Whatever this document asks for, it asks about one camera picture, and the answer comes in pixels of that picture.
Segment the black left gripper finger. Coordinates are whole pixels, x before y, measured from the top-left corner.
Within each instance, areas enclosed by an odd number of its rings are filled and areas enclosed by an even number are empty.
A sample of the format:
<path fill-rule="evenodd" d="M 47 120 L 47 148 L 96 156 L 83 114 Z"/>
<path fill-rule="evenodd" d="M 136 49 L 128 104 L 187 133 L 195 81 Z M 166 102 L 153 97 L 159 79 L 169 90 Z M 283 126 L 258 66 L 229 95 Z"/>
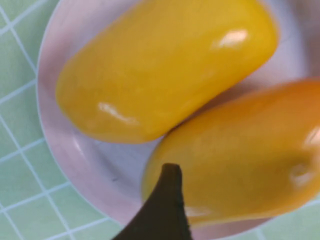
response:
<path fill-rule="evenodd" d="M 115 240 L 191 240 L 184 209 L 183 175 L 179 165 L 166 163 L 152 193 Z"/>

